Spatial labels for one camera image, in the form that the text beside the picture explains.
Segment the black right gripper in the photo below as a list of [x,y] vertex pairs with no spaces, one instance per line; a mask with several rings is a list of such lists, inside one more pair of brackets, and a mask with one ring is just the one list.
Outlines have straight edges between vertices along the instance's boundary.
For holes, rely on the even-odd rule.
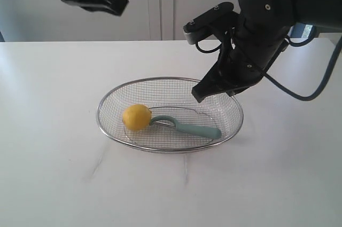
[[221,93],[235,96],[257,84],[278,51],[290,26],[264,25],[238,14],[236,22],[229,27],[235,48],[230,50],[223,66],[223,76],[216,62],[191,93],[198,103],[205,98]]

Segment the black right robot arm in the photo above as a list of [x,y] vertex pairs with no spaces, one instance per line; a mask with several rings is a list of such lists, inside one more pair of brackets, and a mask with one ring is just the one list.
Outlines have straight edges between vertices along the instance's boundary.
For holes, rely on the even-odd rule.
[[215,36],[220,45],[218,59],[203,79],[192,88],[201,102],[206,97],[239,94],[268,77],[268,69],[288,46],[297,46],[289,37],[296,24],[341,28],[341,0],[238,0],[223,2],[189,21],[183,28],[189,44]]

